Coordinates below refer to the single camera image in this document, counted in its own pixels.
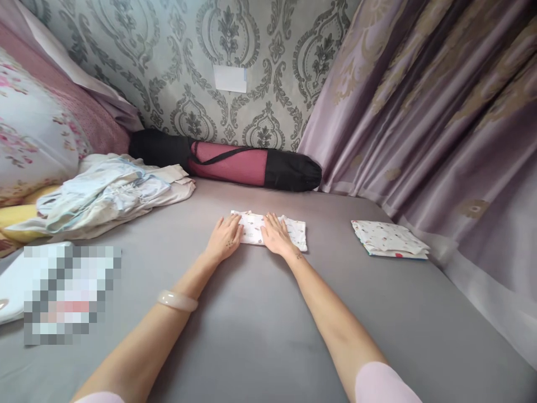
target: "damask wallpaper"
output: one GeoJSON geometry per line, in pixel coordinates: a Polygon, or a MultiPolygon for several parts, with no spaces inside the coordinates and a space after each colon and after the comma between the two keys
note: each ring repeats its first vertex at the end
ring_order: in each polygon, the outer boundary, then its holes
{"type": "Polygon", "coordinates": [[[22,0],[146,127],[296,151],[360,0],[22,0]],[[246,94],[213,64],[247,68],[246,94]]]}

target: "crumpled clothes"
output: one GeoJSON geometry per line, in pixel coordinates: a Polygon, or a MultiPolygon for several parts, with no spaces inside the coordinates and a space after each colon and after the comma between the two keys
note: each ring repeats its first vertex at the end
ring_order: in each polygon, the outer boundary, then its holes
{"type": "MultiPolygon", "coordinates": [[[[238,212],[231,210],[231,213],[241,215],[241,221],[239,224],[244,225],[241,243],[249,243],[251,245],[265,244],[261,235],[261,227],[265,226],[262,215],[253,214],[251,211],[238,212]]],[[[306,223],[304,221],[292,220],[284,215],[278,217],[278,220],[285,221],[291,242],[296,245],[301,252],[307,252],[308,245],[306,244],[306,223]]]]}
{"type": "Polygon", "coordinates": [[[378,221],[351,221],[369,255],[428,259],[429,247],[408,228],[378,221]]]}
{"type": "Polygon", "coordinates": [[[9,229],[55,235],[52,241],[95,238],[153,207],[188,199],[195,188],[180,165],[159,168],[126,154],[92,154],[75,178],[37,200],[39,217],[9,229]]]}

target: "yoga mat bag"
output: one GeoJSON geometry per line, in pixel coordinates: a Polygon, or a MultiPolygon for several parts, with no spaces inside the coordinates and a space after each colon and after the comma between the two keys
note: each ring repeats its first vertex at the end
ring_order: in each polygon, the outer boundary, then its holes
{"type": "Polygon", "coordinates": [[[156,129],[133,133],[129,154],[146,165],[180,164],[192,176],[269,189],[312,190],[322,176],[321,167],[302,154],[206,143],[156,129]]]}

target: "folded baby clothes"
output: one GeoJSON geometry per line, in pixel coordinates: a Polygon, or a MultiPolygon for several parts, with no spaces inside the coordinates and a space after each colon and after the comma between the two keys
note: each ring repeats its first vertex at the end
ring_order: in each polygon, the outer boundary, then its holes
{"type": "MultiPolygon", "coordinates": [[[[241,243],[250,243],[252,245],[264,245],[263,237],[261,235],[261,227],[265,225],[263,216],[260,214],[253,214],[251,211],[238,212],[231,211],[232,214],[240,214],[241,221],[239,224],[244,225],[244,231],[242,233],[241,243]]],[[[307,252],[308,246],[306,245],[306,223],[304,221],[295,221],[282,215],[278,217],[281,221],[287,225],[287,231],[291,242],[294,243],[301,252],[307,252]]]]}
{"type": "Polygon", "coordinates": [[[369,255],[427,259],[429,247],[408,228],[378,221],[351,221],[369,255]]]}

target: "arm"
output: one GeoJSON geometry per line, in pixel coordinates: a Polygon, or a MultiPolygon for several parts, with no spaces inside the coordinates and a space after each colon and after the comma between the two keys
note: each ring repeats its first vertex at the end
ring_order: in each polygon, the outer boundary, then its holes
{"type": "MultiPolygon", "coordinates": [[[[232,215],[216,223],[207,249],[171,291],[199,298],[216,267],[238,248],[242,234],[242,226],[238,225],[240,219],[241,216],[232,215]]],[[[190,312],[155,304],[89,377],[72,401],[107,391],[119,395],[125,403],[145,402],[189,317],[190,312]]]]}
{"type": "Polygon", "coordinates": [[[280,223],[271,213],[264,221],[261,232],[265,245],[281,255],[293,272],[345,392],[354,402],[359,370],[368,362],[388,362],[362,324],[293,245],[285,222],[280,223]]]}

